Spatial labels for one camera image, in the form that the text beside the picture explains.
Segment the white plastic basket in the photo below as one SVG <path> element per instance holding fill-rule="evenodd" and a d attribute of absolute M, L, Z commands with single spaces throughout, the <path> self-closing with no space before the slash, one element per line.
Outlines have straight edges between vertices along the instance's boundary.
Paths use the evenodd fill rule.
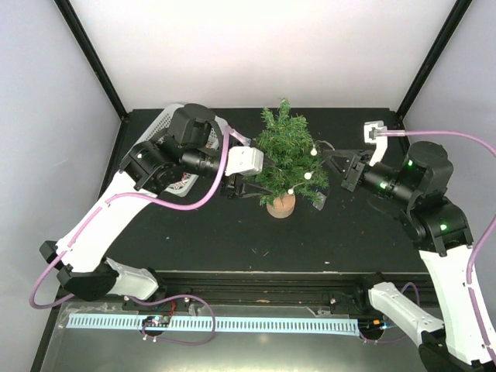
<path fill-rule="evenodd" d="M 181 105 L 179 103 L 174 103 L 172 105 L 167 106 L 157 116 L 157 118 L 150 124 L 150 126 L 136 141 L 136 143 L 147 141 L 150 138 L 152 138 L 158 131 L 162 130 L 163 128 L 168 128 L 169 125 L 171 124 L 172 115 L 174 114 L 174 111 L 176 111 L 177 109 L 183 106 L 184 105 Z M 219 118 L 218 116 L 215 117 L 215 120 L 219 124 L 220 129 L 224 131 L 224 128 L 227 126 L 227 121 L 222 118 Z M 215 150 L 219 148 L 219 141 L 213 129 L 210 132 L 210 136 L 208 136 L 207 147 Z M 175 184 L 170 184 L 169 187 L 165 189 L 165 191 L 183 198 L 191 190 L 197 179 L 198 179 L 198 175 L 196 174 L 184 173 L 182 179 L 179 182 L 176 182 Z"/>

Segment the pink cable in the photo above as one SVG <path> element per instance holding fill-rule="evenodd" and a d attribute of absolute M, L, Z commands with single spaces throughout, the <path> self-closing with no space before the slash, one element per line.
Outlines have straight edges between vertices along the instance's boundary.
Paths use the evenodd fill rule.
<path fill-rule="evenodd" d="M 238 141 L 240 141 L 244 146 L 250 145 L 250 139 L 246 138 L 243 134 L 239 133 L 238 131 L 234 130 L 231 128 L 231 136 L 236 138 Z"/>
<path fill-rule="evenodd" d="M 67 301 L 69 298 L 73 298 L 74 297 L 74 295 L 72 293 L 70 293 L 67 296 L 62 297 L 61 299 L 59 299 L 59 300 L 57 300 L 55 302 L 52 302 L 51 304 L 46 304 L 46 305 L 39 305 L 39 304 L 36 303 L 36 300 L 35 300 L 36 292 L 38 291 L 38 288 L 40 287 L 40 285 L 45 280 L 45 277 L 47 277 L 48 273 L 55 267 L 55 265 L 57 265 L 60 262 L 60 260 L 62 260 L 62 257 L 65 256 L 65 253 L 67 253 L 66 250 L 64 252 L 62 252 L 61 254 L 59 254 L 55 258 L 55 260 L 53 260 L 52 262 L 50 262 L 50 265 L 48 265 L 46 267 L 46 269 L 44 270 L 44 272 L 41 273 L 40 277 L 38 278 L 38 280 L 34 284 L 34 287 L 31 290 L 31 294 L 29 295 L 29 304 L 31 305 L 32 308 L 35 308 L 37 310 L 44 310 L 45 308 L 52 308 L 54 306 L 58 306 L 61 303 Z"/>
<path fill-rule="evenodd" d="M 179 339 L 168 339 L 167 337 L 155 337 L 155 339 L 158 339 L 159 341 L 165 341 L 165 342 L 168 342 L 168 343 L 176 343 L 177 345 L 184 345 L 184 346 L 200 346 L 200 345 L 205 345 L 207 342 L 209 342 L 210 340 L 212 340 L 214 338 L 214 336 L 215 336 L 215 313 L 214 313 L 214 310 L 207 303 L 207 301 L 205 301 L 202 298 L 199 298 L 199 297 L 194 296 L 192 294 L 180 294 L 180 295 L 177 294 L 175 296 L 171 296 L 171 297 L 164 298 L 162 300 L 154 301 L 154 302 L 141 301 L 141 300 L 139 300 L 136 297 L 129 297 L 129 298 L 131 300 L 133 300 L 135 303 L 137 303 L 139 305 L 142 305 L 142 306 L 157 306 L 157 305 L 163 304 L 164 302 L 169 302 L 169 301 L 177 300 L 179 298 L 190 298 L 192 300 L 196 300 L 198 302 L 201 302 L 208 309 L 208 311 L 210 312 L 210 316 L 212 317 L 212 329 L 210 330 L 210 333 L 208 334 L 208 336 L 205 337 L 202 341 L 188 342 L 188 341 L 180 341 Z M 143 335 L 146 334 L 145 333 L 145 328 L 147 326 L 148 326 L 148 324 L 145 324 L 145 325 L 143 325 L 143 328 L 141 329 L 141 333 Z"/>
<path fill-rule="evenodd" d="M 225 170 L 226 164 L 227 164 L 227 154 L 228 154 L 228 151 L 229 151 L 229 135 L 231 135 L 231 136 L 235 136 L 235 135 L 236 136 L 240 136 L 240 138 L 243 138 L 243 139 L 247 140 L 246 137 L 244 137 L 241 134 L 239 134 L 238 132 L 236 132 L 233 128 L 231 128 L 230 126 L 226 126 L 224 135 L 222 137 L 222 152 L 221 152 L 220 162 L 219 162 L 219 171 L 217 172 L 217 175 L 215 176 L 215 179 L 214 179 L 214 181 L 212 183 L 212 186 L 208 190 L 207 194 L 202 199 L 200 199 L 199 201 L 197 201 L 196 203 L 193 203 L 193 204 L 190 204 L 190 205 L 179 205 L 179 204 L 174 204 L 174 203 L 170 203 L 170 202 L 167 202 L 167 201 L 159 200 L 159 199 L 156 199 L 156 198 L 152 198 L 150 196 L 143 195 L 143 194 L 140 194 L 138 192 L 123 192 L 122 194 L 114 195 L 111 198 L 105 200 L 105 203 L 107 203 L 108 205 L 110 205 L 111 202 L 113 202 L 114 200 L 116 200 L 118 198 L 132 197 L 132 198 L 145 199 L 145 200 L 147 200 L 149 202 L 152 202 L 152 203 L 161 205 L 163 207 L 176 209 L 178 211 L 191 211 L 193 209 L 197 209 L 197 208 L 202 207 L 215 194 L 215 191 L 219 187 L 220 182 L 222 180 L 222 176 L 224 174 L 224 170 Z M 88 216 L 88 218 L 81 224 L 81 226 L 79 227 L 79 229 L 77 229 L 76 233 L 71 238 L 71 240 L 69 241 L 69 243 L 67 244 L 67 246 L 72 247 L 72 245 L 74 243 L 76 243 L 76 240 L 82 234 L 82 232 L 84 231 L 84 229 L 86 229 L 86 227 L 88 227 L 88 225 L 90 224 L 90 222 L 97 216 L 97 214 L 101 210 L 102 210 L 102 207 L 98 207 L 98 208 L 96 208 Z M 38 305 L 35 302 L 35 299 L 34 299 L 35 296 L 36 296 L 36 292 L 38 291 L 38 288 L 43 283 L 43 281 L 47 277 L 47 275 L 50 272 L 50 270 L 53 269 L 55 267 L 55 265 L 57 265 L 57 263 L 60 262 L 60 260 L 62 260 L 62 257 L 66 254 L 66 252 L 67 251 L 64 251 L 60 255 L 58 255 L 50 263 L 50 265 L 48 265 L 48 267 L 45 269 L 45 271 L 40 275 L 40 277 L 36 281 L 33 289 L 31 290 L 31 293 L 29 295 L 29 304 L 31 305 L 32 308 L 35 308 L 35 309 L 52 308 L 52 307 L 55 307 L 55 306 L 60 305 L 64 301 L 68 300 L 69 298 L 74 297 L 73 294 L 69 294 L 69 295 L 61 298 L 60 300 L 57 300 L 55 302 L 52 302 L 51 304 L 46 304 L 46 305 Z"/>
<path fill-rule="evenodd" d="M 477 138 L 475 136 L 471 136 L 470 134 L 462 133 L 462 132 L 455 132 L 451 130 L 425 130 L 425 131 L 403 131 L 403 130 L 385 130 L 381 133 L 382 136 L 391 136 L 391 137 L 402 137 L 402 136 L 429 136 L 429 135 L 448 135 L 448 136 L 457 136 L 457 137 L 463 137 L 467 138 L 469 140 L 472 140 L 474 142 L 479 143 L 481 146 L 485 147 L 489 152 L 493 155 L 493 157 L 496 157 L 496 150 L 494 149 L 493 146 L 491 146 L 489 143 L 483 141 L 480 138 Z M 493 217 L 491 223 L 489 226 L 486 228 L 484 233 L 482 234 L 482 237 L 479 239 L 475 247 L 472 249 L 472 253 L 470 254 L 468 263 L 467 263 L 467 270 L 466 270 L 466 276 L 467 276 L 467 284 L 472 284 L 472 274 L 474 271 L 474 265 L 475 261 L 477 259 L 477 255 L 481 251 L 482 245 L 485 243 L 489 235 L 493 232 L 493 230 L 496 228 L 496 215 Z M 479 304 L 477 302 L 477 297 L 475 295 L 475 291 L 472 288 L 468 288 L 468 294 L 470 296 L 470 302 L 472 303 L 472 308 L 474 309 L 474 314 L 475 314 L 475 319 L 477 320 L 477 324 L 479 325 L 479 330 L 480 334 L 482 335 L 482 340 L 484 341 L 484 344 L 487 348 L 487 352 L 491 356 L 491 359 L 496 365 L 496 353 L 494 352 L 493 348 L 491 347 L 491 342 L 489 340 L 489 336 L 487 334 L 486 326 L 484 324 L 484 320 L 482 319 L 482 314 L 481 310 L 479 308 Z"/>

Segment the black metal frame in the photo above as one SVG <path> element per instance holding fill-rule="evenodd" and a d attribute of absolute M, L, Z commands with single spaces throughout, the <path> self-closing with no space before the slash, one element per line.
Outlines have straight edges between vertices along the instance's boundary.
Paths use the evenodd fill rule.
<path fill-rule="evenodd" d="M 74 34 L 75 39 L 88 60 L 88 63 L 91 65 L 91 68 L 95 72 L 98 80 L 105 90 L 108 99 L 122 120 L 111 157 L 111 161 L 117 161 L 116 154 L 119 152 L 119 146 L 122 144 L 121 139 L 126 133 L 126 129 L 129 124 L 129 114 L 122 104 L 119 95 L 110 80 L 110 77 L 107 75 L 98 54 L 95 51 L 95 48 L 92 46 L 91 41 L 88 38 L 88 35 L 84 31 L 84 28 L 79 21 L 70 0 L 54 1 Z M 441 53 L 444 51 L 444 48 L 455 32 L 460 20 L 463 18 L 463 15 L 468 10 L 471 2 L 472 0 L 457 0 L 453 6 L 446 21 L 444 22 L 442 29 L 436 37 L 434 44 L 427 54 L 427 57 L 424 59 L 422 66 L 418 70 L 412 85 L 408 89 L 400 107 L 396 111 L 398 119 L 396 129 L 405 128 L 403 118 L 411 108 L 414 100 L 427 80 L 427 77 L 441 56 Z M 403 137 L 401 141 L 403 151 L 406 153 L 409 147 L 408 139 Z M 112 172 L 114 169 L 114 164 L 108 165 L 107 174 L 105 174 L 104 180 L 111 176 L 109 172 Z M 105 182 L 102 185 L 101 191 L 104 189 Z M 188 287 L 192 288 L 192 291 L 194 292 L 203 292 L 201 295 L 203 297 L 206 296 L 206 299 L 213 303 L 219 303 L 222 302 L 222 300 L 232 302 L 233 298 L 236 298 L 239 303 L 241 298 L 245 298 L 244 301 L 242 300 L 242 303 L 247 305 L 253 305 L 253 302 L 260 305 L 260 303 L 257 303 L 256 300 L 254 300 L 254 298 L 260 297 L 260 295 L 270 297 L 270 301 L 273 301 L 272 305 L 274 305 L 274 303 L 278 303 L 279 305 L 289 305 L 295 299 L 291 295 L 292 292 L 299 291 L 298 297 L 301 297 L 301 283 L 305 282 L 305 286 L 308 288 L 306 298 L 308 301 L 313 301 L 314 304 L 318 305 L 319 301 L 322 302 L 322 298 L 319 300 L 319 295 L 324 293 L 328 294 L 332 291 L 346 293 L 352 286 L 357 284 L 357 281 L 363 276 L 363 274 L 339 274 L 336 277 L 333 277 L 332 274 L 291 274 L 289 276 L 283 274 L 282 277 L 281 274 L 262 274 L 262 276 L 263 280 L 260 279 L 260 274 L 257 274 L 256 277 L 254 277 L 253 274 L 167 273 L 164 275 L 164 280 L 166 280 L 167 284 L 170 286 L 179 286 L 182 288 Z M 401 274 L 390 274 L 385 275 L 385 278 L 396 284 L 401 284 L 405 281 L 406 276 Z M 415 283 L 419 286 L 422 293 L 422 305 L 436 305 L 436 294 L 434 293 L 432 282 L 430 281 L 428 274 L 409 274 L 408 280 L 415 281 Z M 274 291 L 269 294 L 267 287 L 273 288 Z M 216 290 L 221 293 L 229 293 L 229 295 L 227 295 L 226 298 L 224 298 L 225 296 L 220 298 L 212 294 L 212 290 Z M 60 298 L 65 294 L 66 293 L 64 290 L 60 290 L 57 297 Z M 40 346 L 33 361 L 33 366 L 31 369 L 32 372 L 37 372 L 42 367 L 43 359 L 49 345 L 53 328 L 57 321 L 58 313 L 59 307 L 53 308 L 50 312 L 50 316 L 46 323 L 46 328 L 40 341 Z"/>
<path fill-rule="evenodd" d="M 465 12 L 468 10 L 468 7 L 472 3 L 472 0 L 456 0 L 455 5 L 449 12 L 448 18 L 443 24 L 441 31 L 439 31 L 438 36 L 434 40 L 434 44 L 431 46 L 430 51 L 427 53 L 427 57 L 425 57 L 422 66 L 418 69 L 417 75 L 410 85 L 403 101 L 400 104 L 398 110 L 396 110 L 396 114 L 398 115 L 399 120 L 403 120 L 406 116 L 408 110 L 413 105 L 413 102 L 419 95 L 422 86 L 424 85 L 427 77 L 431 73 L 432 69 L 436 65 L 437 60 L 441 57 L 444 48 L 448 44 L 451 39 L 451 36 L 455 32 L 458 24 L 462 20 Z"/>
<path fill-rule="evenodd" d="M 84 55 L 86 56 L 86 59 L 91 65 L 91 68 L 95 72 L 96 77 L 100 81 L 100 84 L 102 85 L 103 90 L 107 94 L 108 99 L 112 103 L 112 106 L 114 106 L 115 112 L 117 112 L 119 118 L 121 119 L 126 118 L 128 115 L 126 108 L 122 104 L 121 98 L 119 98 L 119 95 L 117 94 L 114 85 L 110 81 L 110 77 L 107 75 L 107 71 L 105 71 L 105 68 L 103 67 L 102 62 L 100 61 L 100 58 L 98 57 L 98 54 L 96 53 L 96 50 L 93 47 L 93 44 L 91 44 L 91 41 L 88 35 L 86 34 L 86 31 L 84 31 L 84 27 L 79 21 L 78 15 L 74 11 L 71 2 L 69 0 L 54 0 L 54 1 L 55 4 L 57 4 L 60 13 L 64 17 L 67 25 L 74 34 L 74 38 L 81 47 L 81 50 L 83 51 Z"/>

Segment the white wall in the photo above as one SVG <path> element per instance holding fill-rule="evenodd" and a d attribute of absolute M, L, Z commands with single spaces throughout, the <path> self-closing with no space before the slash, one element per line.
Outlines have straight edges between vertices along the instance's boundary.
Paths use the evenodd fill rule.
<path fill-rule="evenodd" d="M 397 109 L 454 0 L 73 0 L 125 107 Z"/>
<path fill-rule="evenodd" d="M 469 7 L 405 119 L 407 129 L 448 129 L 496 146 L 496 2 Z M 455 172 L 448 196 L 467 214 L 477 241 L 496 212 L 496 165 L 483 147 L 466 139 L 432 136 L 444 145 Z M 496 322 L 496 236 L 487 241 L 476 268 Z"/>
<path fill-rule="evenodd" d="M 97 198 L 119 120 L 53 1 L 3 0 L 0 50 L 0 365 L 25 371 L 49 313 L 28 305 L 38 249 Z"/>

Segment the black vertical pole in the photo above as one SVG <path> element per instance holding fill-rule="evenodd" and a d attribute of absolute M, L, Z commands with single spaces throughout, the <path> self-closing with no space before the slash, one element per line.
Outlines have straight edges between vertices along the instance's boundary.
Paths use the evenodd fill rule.
<path fill-rule="evenodd" d="M 441 28 L 441 31 L 439 31 L 436 40 L 434 40 L 434 44 L 431 46 L 427 57 L 425 57 L 422 66 L 418 70 L 412 85 L 408 89 L 406 96 L 403 98 L 403 102 L 401 102 L 400 107 L 396 111 L 400 120 L 403 120 L 414 100 L 417 98 L 420 89 L 422 89 L 427 77 L 434 68 L 434 65 L 441 56 L 441 53 L 447 43 L 450 41 L 451 36 L 455 32 L 456 27 L 460 23 L 471 2 L 472 0 L 456 0 L 455 5 L 451 9 L 448 18 L 446 18 L 446 21 Z"/>
<path fill-rule="evenodd" d="M 60 10 L 60 13 L 62 13 L 62 16 L 65 18 L 67 25 L 74 34 L 77 43 L 83 50 L 86 59 L 90 63 L 91 68 L 95 72 L 95 75 L 97 76 L 98 80 L 100 81 L 100 84 L 105 90 L 108 99 L 114 106 L 117 115 L 119 115 L 119 118 L 121 119 L 126 118 L 127 111 L 124 108 L 124 105 L 122 104 L 121 99 L 117 94 L 117 91 L 112 85 L 112 82 L 110 81 L 110 77 L 107 75 L 107 72 L 105 71 L 102 62 L 100 61 L 100 58 L 98 58 L 95 48 L 91 45 L 91 41 L 89 40 L 88 35 L 84 31 L 83 25 L 79 21 L 79 18 L 76 15 L 76 12 L 72 7 L 71 2 L 69 0 L 54 0 L 54 1 Z"/>

